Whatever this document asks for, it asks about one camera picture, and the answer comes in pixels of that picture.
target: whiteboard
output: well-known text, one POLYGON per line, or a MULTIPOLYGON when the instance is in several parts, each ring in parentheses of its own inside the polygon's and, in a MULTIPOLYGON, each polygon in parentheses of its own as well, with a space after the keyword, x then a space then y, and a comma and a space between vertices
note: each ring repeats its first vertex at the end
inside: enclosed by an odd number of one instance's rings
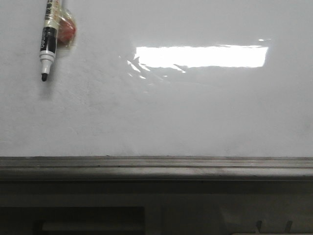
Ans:
POLYGON ((43 83, 45 4, 0 1, 0 156, 312 155, 313 1, 65 0, 43 83))

